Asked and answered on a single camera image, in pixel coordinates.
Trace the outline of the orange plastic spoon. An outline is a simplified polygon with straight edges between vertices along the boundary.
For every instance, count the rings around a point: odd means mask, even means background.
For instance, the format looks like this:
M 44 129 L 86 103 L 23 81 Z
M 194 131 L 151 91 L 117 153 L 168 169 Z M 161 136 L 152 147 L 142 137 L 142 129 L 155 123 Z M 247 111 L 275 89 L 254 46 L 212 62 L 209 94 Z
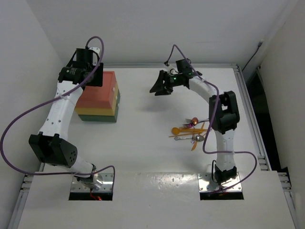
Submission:
M 171 130 L 173 135 L 179 135 L 180 133 L 203 133 L 206 132 L 206 129 L 203 128 L 178 128 L 174 127 Z

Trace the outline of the green bottom drawer box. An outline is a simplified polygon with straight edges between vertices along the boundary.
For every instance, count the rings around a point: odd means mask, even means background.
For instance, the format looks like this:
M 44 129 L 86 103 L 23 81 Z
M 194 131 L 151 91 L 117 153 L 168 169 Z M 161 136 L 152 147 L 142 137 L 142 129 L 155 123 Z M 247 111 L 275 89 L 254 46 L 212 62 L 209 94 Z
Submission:
M 87 122 L 104 122 L 104 123 L 116 123 L 119 111 L 119 102 L 120 102 L 120 91 L 117 92 L 117 102 L 115 107 L 114 115 L 86 115 L 78 114 L 82 121 Z

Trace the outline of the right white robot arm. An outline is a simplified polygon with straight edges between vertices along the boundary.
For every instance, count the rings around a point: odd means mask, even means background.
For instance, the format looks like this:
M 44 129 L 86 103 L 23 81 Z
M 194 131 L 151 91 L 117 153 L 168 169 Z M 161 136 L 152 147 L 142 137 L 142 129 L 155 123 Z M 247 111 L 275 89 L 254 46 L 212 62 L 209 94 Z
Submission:
M 217 158 L 214 165 L 214 181 L 221 185 L 237 176 L 234 161 L 234 131 L 240 121 L 240 115 L 233 91 L 223 92 L 206 81 L 202 74 L 190 66 L 190 61 L 176 61 L 177 68 L 164 62 L 166 70 L 159 72 L 158 79 L 150 93 L 156 96 L 170 95 L 176 86 L 185 86 L 196 92 L 209 104 L 209 127 L 214 130 L 217 144 Z

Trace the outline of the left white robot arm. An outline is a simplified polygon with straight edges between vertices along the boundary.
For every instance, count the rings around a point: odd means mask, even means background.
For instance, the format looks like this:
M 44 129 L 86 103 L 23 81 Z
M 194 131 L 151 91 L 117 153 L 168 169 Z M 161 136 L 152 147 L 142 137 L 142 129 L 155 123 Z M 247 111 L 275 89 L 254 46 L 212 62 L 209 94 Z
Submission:
M 68 130 L 74 108 L 86 85 L 102 86 L 103 63 L 97 47 L 78 48 L 67 66 L 59 73 L 56 97 L 49 114 L 38 134 L 31 135 L 29 144 L 38 160 L 42 163 L 58 166 L 74 174 L 77 181 L 85 187 L 98 190 L 102 186 L 102 177 L 96 174 L 96 166 L 78 155 L 77 147 L 68 142 Z M 97 68 L 80 88 L 76 88 L 92 71 Z

